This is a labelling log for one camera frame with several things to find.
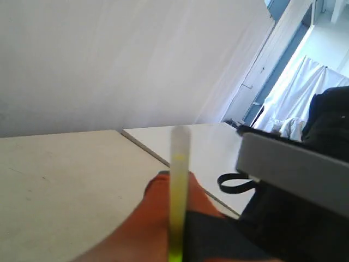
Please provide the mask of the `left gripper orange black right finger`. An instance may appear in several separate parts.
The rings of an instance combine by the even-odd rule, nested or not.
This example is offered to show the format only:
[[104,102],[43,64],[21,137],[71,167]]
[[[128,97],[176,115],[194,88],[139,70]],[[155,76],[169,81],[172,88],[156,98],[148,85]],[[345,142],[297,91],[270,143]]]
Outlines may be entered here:
[[189,173],[185,261],[272,261],[251,243],[206,196]]

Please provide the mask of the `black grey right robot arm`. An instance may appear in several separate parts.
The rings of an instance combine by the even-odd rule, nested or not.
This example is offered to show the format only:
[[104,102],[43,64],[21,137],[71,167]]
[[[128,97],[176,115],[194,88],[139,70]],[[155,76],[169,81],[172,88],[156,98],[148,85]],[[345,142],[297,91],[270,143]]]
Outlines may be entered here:
[[348,261],[348,87],[313,96],[300,142],[240,126],[248,237],[284,261]]

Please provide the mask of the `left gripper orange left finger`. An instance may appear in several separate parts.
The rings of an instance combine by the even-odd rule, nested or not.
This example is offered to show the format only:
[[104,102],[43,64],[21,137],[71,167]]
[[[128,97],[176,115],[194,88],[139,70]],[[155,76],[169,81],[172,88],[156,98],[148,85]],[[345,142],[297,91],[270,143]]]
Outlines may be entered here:
[[169,183],[170,173],[159,172],[127,219],[74,261],[167,261]]

